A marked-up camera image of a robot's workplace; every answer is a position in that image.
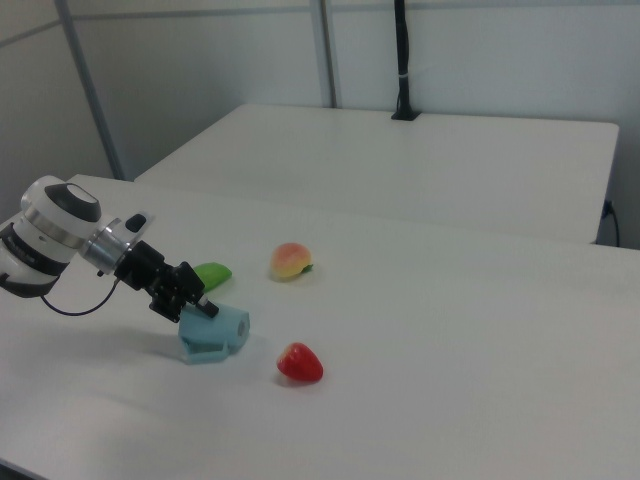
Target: toy peach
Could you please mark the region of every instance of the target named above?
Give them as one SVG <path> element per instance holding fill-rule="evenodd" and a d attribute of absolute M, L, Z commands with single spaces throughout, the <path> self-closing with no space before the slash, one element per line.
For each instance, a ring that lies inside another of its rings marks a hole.
<path fill-rule="evenodd" d="M 277 279 L 293 278 L 311 267 L 311 252 L 299 243 L 284 243 L 271 255 L 271 274 Z"/>

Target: blue sponge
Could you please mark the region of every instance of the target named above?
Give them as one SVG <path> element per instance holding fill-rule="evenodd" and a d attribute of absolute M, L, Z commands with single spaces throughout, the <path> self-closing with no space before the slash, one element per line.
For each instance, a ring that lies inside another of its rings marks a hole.
<path fill-rule="evenodd" d="M 216 303 L 220 311 L 207 317 L 188 305 L 180 314 L 178 335 L 188 363 L 220 362 L 237 352 L 249 336 L 249 312 Z"/>

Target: green leaf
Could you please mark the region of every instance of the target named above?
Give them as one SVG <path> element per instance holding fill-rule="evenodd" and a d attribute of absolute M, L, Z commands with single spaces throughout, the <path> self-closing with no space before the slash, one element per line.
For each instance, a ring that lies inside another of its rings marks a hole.
<path fill-rule="evenodd" d="M 205 293 L 231 278 L 231 270 L 220 263 L 203 263 L 193 269 L 204 283 Z"/>

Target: second white table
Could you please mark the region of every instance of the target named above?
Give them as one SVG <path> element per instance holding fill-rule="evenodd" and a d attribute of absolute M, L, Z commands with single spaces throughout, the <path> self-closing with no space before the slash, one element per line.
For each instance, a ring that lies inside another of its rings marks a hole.
<path fill-rule="evenodd" d="M 245 105 L 136 182 L 591 243 L 617 135 L 604 123 Z"/>

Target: strawberry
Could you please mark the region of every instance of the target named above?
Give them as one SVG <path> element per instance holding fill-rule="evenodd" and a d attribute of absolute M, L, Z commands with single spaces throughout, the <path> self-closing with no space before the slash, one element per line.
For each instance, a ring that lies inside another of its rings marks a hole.
<path fill-rule="evenodd" d="M 317 382 L 324 369 L 316 354 L 303 343 L 292 343 L 278 357 L 278 370 L 300 382 Z"/>

